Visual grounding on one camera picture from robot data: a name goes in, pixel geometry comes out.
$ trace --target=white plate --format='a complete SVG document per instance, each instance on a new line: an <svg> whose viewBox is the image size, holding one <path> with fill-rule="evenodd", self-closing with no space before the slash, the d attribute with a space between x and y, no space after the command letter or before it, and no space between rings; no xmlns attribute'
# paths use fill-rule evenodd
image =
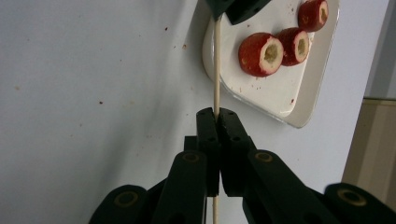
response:
<svg viewBox="0 0 396 224"><path fill-rule="evenodd" d="M328 0L329 18L325 26L310 33L307 59L298 65L281 66L269 77L252 77L244 73L238 62L241 42L254 33L276 34L282 29L296 27L300 0L271 1L258 14L232 26L226 16L220 22L220 81L236 99L270 116L301 128L314 110L320 83L331 49L332 36L338 21L339 0ZM214 22L210 21L203 45L206 73L213 79Z"/></svg>

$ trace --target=red fruit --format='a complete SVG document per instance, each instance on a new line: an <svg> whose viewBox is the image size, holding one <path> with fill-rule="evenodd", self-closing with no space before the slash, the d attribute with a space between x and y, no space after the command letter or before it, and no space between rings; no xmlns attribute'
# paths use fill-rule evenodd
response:
<svg viewBox="0 0 396 224"><path fill-rule="evenodd" d="M283 58L282 43L271 34L248 36L238 50L242 70L254 77L268 77L280 67Z"/></svg>
<svg viewBox="0 0 396 224"><path fill-rule="evenodd" d="M282 42L285 53L282 65L292 66L302 63L309 51L308 33L299 27L284 29L276 37Z"/></svg>
<svg viewBox="0 0 396 224"><path fill-rule="evenodd" d="M308 0L298 9L298 26L307 32L316 32L324 26L328 16L326 0Z"/></svg>

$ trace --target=table surface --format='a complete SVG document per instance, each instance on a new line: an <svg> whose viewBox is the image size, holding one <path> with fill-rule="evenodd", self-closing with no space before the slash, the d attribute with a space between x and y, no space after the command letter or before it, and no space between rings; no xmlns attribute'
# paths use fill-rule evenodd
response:
<svg viewBox="0 0 396 224"><path fill-rule="evenodd" d="M256 146L319 191L341 180L388 1L340 5L305 127L221 92ZM195 113L213 104L209 17L201 0L1 1L0 223L87 223L112 189L165 178ZM219 212L247 223L238 198L222 193Z"/></svg>

